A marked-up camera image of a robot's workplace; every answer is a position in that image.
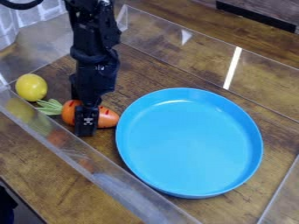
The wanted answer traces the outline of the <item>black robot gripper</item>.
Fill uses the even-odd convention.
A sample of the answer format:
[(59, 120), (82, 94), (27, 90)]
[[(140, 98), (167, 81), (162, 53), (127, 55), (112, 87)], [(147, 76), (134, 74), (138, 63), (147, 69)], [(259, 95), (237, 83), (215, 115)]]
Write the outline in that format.
[(70, 77), (71, 99), (83, 105), (75, 107), (75, 135), (91, 137), (99, 126), (102, 95), (115, 90), (119, 59), (104, 59), (99, 63), (76, 61), (76, 71)]

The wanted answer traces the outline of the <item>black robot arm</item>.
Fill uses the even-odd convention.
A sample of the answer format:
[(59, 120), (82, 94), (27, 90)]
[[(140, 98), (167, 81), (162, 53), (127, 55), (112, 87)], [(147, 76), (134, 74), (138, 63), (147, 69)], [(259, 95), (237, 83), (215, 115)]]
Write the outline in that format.
[(75, 135), (92, 136), (99, 125), (102, 95), (115, 90), (120, 60), (114, 46), (120, 43), (114, 0), (64, 0), (74, 32), (70, 56), (76, 72), (70, 77), (75, 107)]

